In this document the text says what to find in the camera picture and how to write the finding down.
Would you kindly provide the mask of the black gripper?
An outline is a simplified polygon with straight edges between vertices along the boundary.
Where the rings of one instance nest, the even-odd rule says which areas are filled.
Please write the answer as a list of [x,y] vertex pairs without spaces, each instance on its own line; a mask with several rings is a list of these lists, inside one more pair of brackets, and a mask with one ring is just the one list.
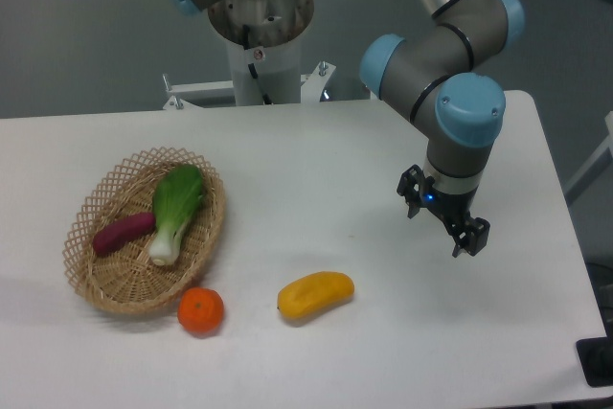
[[413,165],[400,176],[397,194],[407,205],[409,219],[425,207],[443,223],[454,240],[453,257],[461,253],[475,256],[487,245],[490,230],[487,220],[470,214],[480,181],[480,173],[453,177],[440,172],[423,173]]

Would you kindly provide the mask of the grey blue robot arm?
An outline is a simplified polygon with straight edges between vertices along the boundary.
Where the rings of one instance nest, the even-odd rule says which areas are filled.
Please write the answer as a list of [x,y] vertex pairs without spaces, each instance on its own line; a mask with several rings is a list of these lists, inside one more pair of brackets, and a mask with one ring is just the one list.
[[[229,48],[239,105],[299,102],[299,41],[313,0],[171,0],[186,15],[206,12]],[[410,216],[427,210],[440,220],[456,253],[475,255],[489,225],[470,213],[506,109],[501,87],[476,66],[523,32],[519,0],[422,0],[434,30],[417,45],[395,34],[375,40],[359,77],[427,139],[422,166],[409,168],[397,192]]]

